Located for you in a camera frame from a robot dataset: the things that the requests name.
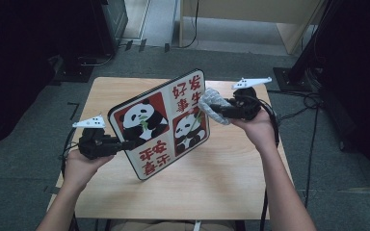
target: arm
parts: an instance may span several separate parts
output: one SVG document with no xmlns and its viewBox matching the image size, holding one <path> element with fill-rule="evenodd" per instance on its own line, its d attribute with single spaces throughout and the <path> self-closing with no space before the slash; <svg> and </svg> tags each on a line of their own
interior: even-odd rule
<svg viewBox="0 0 370 231">
<path fill-rule="evenodd" d="M 252 121 L 233 119 L 232 123 L 245 131 L 260 153 L 273 230 L 316 230 L 280 158 L 267 113 L 262 110 Z"/>
<path fill-rule="evenodd" d="M 65 181 L 37 230 L 68 230 L 80 192 L 97 170 L 114 156 L 89 160 L 78 150 L 67 157 Z"/>
</svg>

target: hand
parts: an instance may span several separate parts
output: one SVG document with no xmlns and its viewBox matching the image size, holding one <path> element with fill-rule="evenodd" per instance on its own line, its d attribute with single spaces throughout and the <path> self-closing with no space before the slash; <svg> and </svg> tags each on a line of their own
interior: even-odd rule
<svg viewBox="0 0 370 231">
<path fill-rule="evenodd" d="M 65 182 L 62 187 L 80 193 L 97 170 L 113 158 L 114 156 L 108 156 L 89 160 L 79 150 L 70 151 L 66 160 Z"/>
<path fill-rule="evenodd" d="M 253 120 L 232 119 L 231 123 L 245 130 L 259 152 L 267 147 L 276 147 L 275 130 L 266 111 L 260 110 Z"/>
</svg>

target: gray floor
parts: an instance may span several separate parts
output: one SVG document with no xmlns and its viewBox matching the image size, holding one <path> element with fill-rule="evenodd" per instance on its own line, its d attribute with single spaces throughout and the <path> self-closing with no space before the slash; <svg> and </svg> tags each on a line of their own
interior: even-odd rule
<svg viewBox="0 0 370 231">
<path fill-rule="evenodd" d="M 126 0 L 126 2 L 135 7 L 138 0 Z M 173 47 L 178 47 L 179 2 L 179 0 L 150 0 L 144 30 L 138 39 L 134 38 L 134 43 L 140 44 L 141 39 L 146 39 L 146 44 L 150 46 L 163 47 L 165 43 L 169 43 Z M 143 12 L 143 7 L 139 7 L 139 12 Z M 139 13 L 132 14 L 135 21 L 133 26 L 137 26 L 141 17 L 138 17 Z M 195 18 L 184 17 L 183 23 L 183 45 L 188 45 L 196 32 Z M 130 25 L 128 27 L 129 32 L 138 31 L 137 28 L 130 28 Z M 312 32 L 313 26 L 310 26 L 304 35 L 303 46 L 309 41 Z M 275 56 L 288 55 L 276 23 L 258 21 L 199 18 L 197 38 L 190 48 Z M 299 44 L 292 55 L 298 57 L 301 51 L 302 47 Z"/>
<path fill-rule="evenodd" d="M 153 4 L 161 2 L 151 1 L 147 23 L 151 22 L 152 11 L 158 12 L 152 8 L 156 6 Z M 166 39 L 172 41 L 172 37 L 165 33 L 161 33 L 164 39 L 147 34 L 154 31 L 145 26 L 143 38 L 148 38 L 149 44 L 164 44 Z M 128 51 L 121 48 L 110 62 L 94 69 L 89 83 L 47 86 L 40 93 L 13 132 L 0 141 L 0 230 L 32 230 L 39 224 L 50 198 L 43 189 L 56 183 L 60 172 L 57 157 L 72 122 L 80 118 L 96 77 L 171 79 L 200 68 L 208 80 L 237 81 L 247 76 L 274 77 L 273 67 L 291 67 L 297 60 L 297 56 L 282 52 L 275 54 L 275 49 L 269 50 L 269 54 L 256 54 L 235 52 L 235 49 L 229 52 L 172 46 L 172 50 L 165 53 L 164 48 L 155 46 L 147 46 L 143 52 L 139 52 L 136 46 Z M 278 90 L 276 82 L 266 86 L 269 90 Z M 300 97 L 271 93 L 270 98 L 281 116 L 304 107 Z M 72 119 L 74 108 L 67 102 L 81 104 Z M 281 140 L 301 197 L 307 180 L 314 117 L 315 111 L 307 111 L 280 125 Z M 319 230 L 370 230 L 370 162 L 359 153 L 341 152 L 339 142 L 328 113 L 321 109 L 311 165 L 308 211 Z M 92 219 L 79 219 L 79 223 L 81 230 L 94 230 Z M 258 230 L 257 220 L 248 220 L 247 226 L 248 230 Z"/>
</svg>

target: equipment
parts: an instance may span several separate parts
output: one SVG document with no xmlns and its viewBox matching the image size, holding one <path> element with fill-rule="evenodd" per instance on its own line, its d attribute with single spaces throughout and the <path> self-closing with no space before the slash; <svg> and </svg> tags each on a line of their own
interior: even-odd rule
<svg viewBox="0 0 370 231">
<path fill-rule="evenodd" d="M 118 138 L 104 135 L 105 123 L 101 115 L 74 123 L 73 127 L 84 128 L 77 145 L 80 152 L 90 160 L 116 155 L 121 150 L 131 150 L 135 147 L 134 141 L 120 142 Z"/>
<path fill-rule="evenodd" d="M 269 105 L 264 104 L 257 98 L 253 86 L 271 81 L 271 77 L 264 79 L 242 78 L 232 86 L 236 91 L 233 93 L 234 98 L 230 99 L 222 98 L 217 91 L 207 89 L 205 95 L 200 98 L 198 106 L 215 121 L 224 125 L 229 124 L 228 118 L 252 120 L 260 111 L 261 106 L 270 109 Z"/>
</svg>

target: white tracking marker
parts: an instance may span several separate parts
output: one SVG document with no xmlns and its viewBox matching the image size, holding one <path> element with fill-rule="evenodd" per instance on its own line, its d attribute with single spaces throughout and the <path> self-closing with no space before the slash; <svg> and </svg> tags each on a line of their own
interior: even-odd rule
<svg viewBox="0 0 370 231">
<path fill-rule="evenodd" d="M 255 85 L 266 84 L 266 83 L 269 83 L 269 82 L 272 82 L 271 77 L 262 78 L 262 79 L 244 79 L 244 78 L 242 78 L 239 82 L 234 84 L 232 86 L 232 88 L 233 89 L 247 89 L 247 88 L 253 87 Z"/>
<path fill-rule="evenodd" d="M 89 118 L 80 122 L 73 123 L 75 128 L 105 128 L 106 124 L 104 122 L 103 116 L 98 115 L 93 118 Z"/>
</svg>

